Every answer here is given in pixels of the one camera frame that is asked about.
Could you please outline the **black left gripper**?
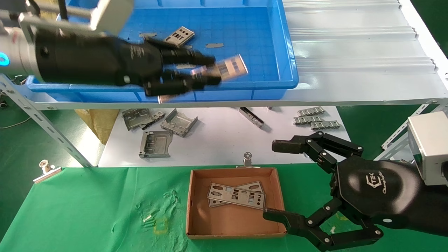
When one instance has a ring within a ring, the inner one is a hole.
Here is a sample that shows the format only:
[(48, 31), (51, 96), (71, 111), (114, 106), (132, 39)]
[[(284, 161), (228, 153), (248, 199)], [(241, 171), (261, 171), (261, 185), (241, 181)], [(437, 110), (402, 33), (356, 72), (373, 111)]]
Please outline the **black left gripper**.
[(212, 65), (216, 58), (155, 38), (130, 43), (114, 36), (61, 35), (39, 30), (36, 60), (42, 83), (114, 85), (144, 84), (146, 96), (176, 96), (218, 86), (222, 78), (205, 73), (163, 72), (163, 64)]

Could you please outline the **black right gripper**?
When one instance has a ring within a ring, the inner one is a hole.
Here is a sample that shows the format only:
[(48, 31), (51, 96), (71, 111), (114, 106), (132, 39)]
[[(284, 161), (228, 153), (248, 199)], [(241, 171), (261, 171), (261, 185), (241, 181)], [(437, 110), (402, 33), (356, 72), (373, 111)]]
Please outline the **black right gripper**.
[[(335, 198), (311, 216), (272, 208), (263, 210), (265, 220), (283, 224), (289, 235), (307, 239), (319, 251), (372, 245), (383, 236), (376, 225), (447, 236), (447, 186), (426, 185), (416, 166), (363, 159), (362, 146), (322, 131), (295, 135), (290, 140), (276, 139), (272, 150), (305, 154), (326, 173), (334, 173), (331, 195)], [(337, 165), (329, 152), (347, 159)], [(324, 232), (320, 225), (339, 210), (362, 228)]]

